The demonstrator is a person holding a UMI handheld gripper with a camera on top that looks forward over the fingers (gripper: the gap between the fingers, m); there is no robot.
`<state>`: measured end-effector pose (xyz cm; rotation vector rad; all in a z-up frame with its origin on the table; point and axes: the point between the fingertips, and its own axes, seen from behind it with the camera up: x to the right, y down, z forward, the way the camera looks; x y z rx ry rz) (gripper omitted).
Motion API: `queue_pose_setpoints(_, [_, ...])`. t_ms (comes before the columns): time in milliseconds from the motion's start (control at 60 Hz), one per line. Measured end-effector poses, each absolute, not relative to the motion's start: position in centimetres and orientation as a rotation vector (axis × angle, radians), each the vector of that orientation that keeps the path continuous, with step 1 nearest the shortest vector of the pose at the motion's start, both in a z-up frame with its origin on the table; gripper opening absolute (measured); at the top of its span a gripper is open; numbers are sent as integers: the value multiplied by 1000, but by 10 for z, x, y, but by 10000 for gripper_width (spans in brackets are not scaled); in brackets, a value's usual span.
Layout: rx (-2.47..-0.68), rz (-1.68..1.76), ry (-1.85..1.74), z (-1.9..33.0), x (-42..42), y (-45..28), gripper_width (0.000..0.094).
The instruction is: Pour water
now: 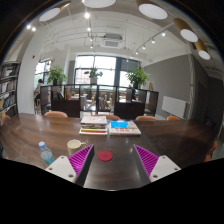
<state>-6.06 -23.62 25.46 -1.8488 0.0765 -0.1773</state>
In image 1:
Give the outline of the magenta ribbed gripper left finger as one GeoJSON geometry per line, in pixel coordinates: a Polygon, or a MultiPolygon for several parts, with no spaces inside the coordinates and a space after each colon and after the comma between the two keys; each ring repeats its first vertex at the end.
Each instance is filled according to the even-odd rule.
{"type": "Polygon", "coordinates": [[[58,157],[46,171],[83,186],[94,154],[94,145],[89,145],[70,156],[58,157]]]}

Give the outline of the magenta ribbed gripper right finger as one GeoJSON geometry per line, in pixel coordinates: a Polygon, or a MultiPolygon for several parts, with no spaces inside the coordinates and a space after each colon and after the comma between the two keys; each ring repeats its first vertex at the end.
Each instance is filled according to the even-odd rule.
{"type": "Polygon", "coordinates": [[[143,183],[151,183],[180,170],[166,155],[157,156],[138,146],[134,146],[134,158],[143,183]]]}

